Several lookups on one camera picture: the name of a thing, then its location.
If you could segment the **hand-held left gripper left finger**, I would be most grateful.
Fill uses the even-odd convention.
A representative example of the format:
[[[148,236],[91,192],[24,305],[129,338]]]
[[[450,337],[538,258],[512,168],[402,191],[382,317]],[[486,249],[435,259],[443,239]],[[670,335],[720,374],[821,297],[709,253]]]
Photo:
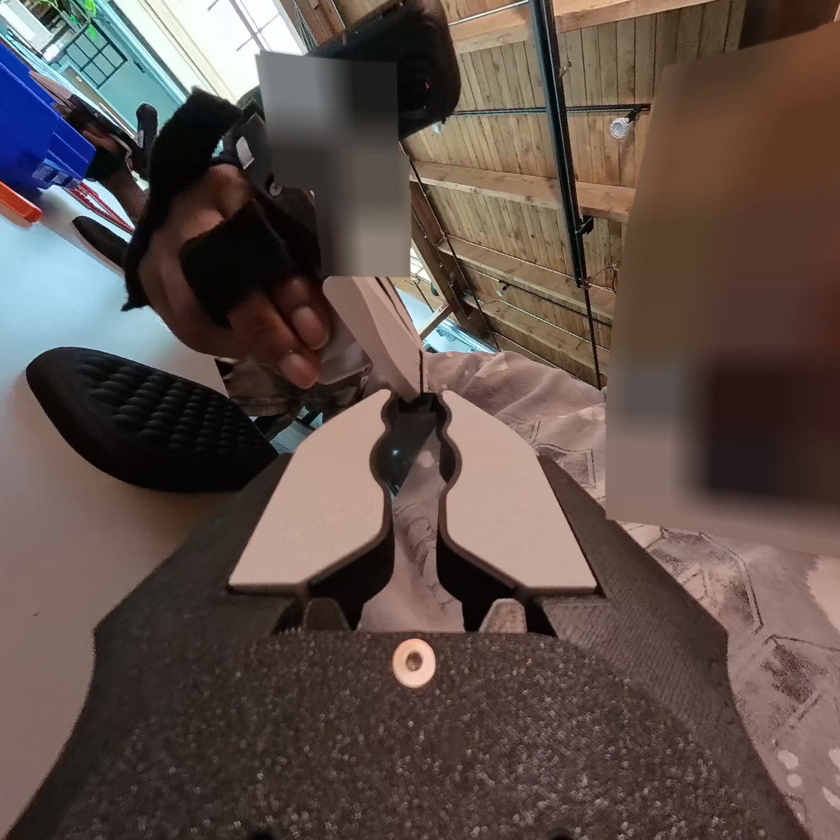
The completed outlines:
[[[297,447],[228,578],[233,591],[305,595],[383,540],[385,490],[372,456],[393,396],[373,393]]]

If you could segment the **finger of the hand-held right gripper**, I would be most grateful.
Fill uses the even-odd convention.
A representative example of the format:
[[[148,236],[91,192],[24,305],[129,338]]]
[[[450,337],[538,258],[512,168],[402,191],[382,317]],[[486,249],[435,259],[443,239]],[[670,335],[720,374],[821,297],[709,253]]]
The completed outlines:
[[[325,349],[322,381],[361,365],[361,354],[394,393],[413,402],[425,392],[424,345],[387,278],[331,276],[322,286],[337,326]]]

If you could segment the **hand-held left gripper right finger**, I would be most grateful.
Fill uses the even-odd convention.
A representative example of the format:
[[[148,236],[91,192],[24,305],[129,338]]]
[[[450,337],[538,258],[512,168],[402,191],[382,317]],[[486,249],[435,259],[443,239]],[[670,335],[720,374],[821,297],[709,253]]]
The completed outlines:
[[[593,594],[592,569],[531,446],[454,392],[438,398],[455,455],[438,527],[447,545],[518,594]]]

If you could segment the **person's right hand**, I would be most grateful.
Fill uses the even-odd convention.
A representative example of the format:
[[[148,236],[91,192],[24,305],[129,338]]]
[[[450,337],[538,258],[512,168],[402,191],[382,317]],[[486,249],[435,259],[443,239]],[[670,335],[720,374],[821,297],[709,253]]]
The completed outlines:
[[[253,362],[307,391],[332,337],[312,197],[255,189],[231,132],[261,114],[196,89],[163,126],[124,264],[124,311],[153,309],[195,352]]]

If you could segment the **black metal pole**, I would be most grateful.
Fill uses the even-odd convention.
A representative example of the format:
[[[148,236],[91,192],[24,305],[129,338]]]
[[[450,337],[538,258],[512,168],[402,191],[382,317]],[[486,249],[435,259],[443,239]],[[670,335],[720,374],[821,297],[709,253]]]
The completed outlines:
[[[586,319],[595,372],[595,385],[602,389],[600,357],[595,340],[592,300],[587,279],[583,245],[584,221],[574,179],[571,136],[564,97],[560,50],[551,1],[529,2],[534,48],[539,60],[545,111],[552,142],[560,205],[568,239],[575,285],[583,291]]]

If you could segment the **red object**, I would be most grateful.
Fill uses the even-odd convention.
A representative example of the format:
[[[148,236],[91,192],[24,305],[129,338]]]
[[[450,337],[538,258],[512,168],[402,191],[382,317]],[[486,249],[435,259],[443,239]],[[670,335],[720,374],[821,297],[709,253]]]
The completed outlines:
[[[121,229],[127,234],[133,233],[134,227],[131,222],[120,216],[104,199],[102,199],[99,193],[93,190],[87,183],[79,180],[70,180],[66,184],[61,184],[60,187],[94,215],[108,221],[110,224]]]

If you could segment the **orange plastic part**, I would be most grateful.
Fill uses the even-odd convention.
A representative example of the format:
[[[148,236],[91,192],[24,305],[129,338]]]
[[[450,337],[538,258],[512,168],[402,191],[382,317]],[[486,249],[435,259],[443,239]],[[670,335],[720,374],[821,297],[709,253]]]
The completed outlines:
[[[43,217],[42,209],[13,188],[1,182],[1,215],[18,226],[37,224]]]

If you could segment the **blue storage bin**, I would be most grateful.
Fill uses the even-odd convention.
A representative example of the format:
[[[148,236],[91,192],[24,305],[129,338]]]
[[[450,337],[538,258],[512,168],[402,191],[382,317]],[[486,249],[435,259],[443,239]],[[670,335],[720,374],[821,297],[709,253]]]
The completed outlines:
[[[1,46],[1,180],[29,198],[83,182],[94,146],[56,110],[30,68]]]

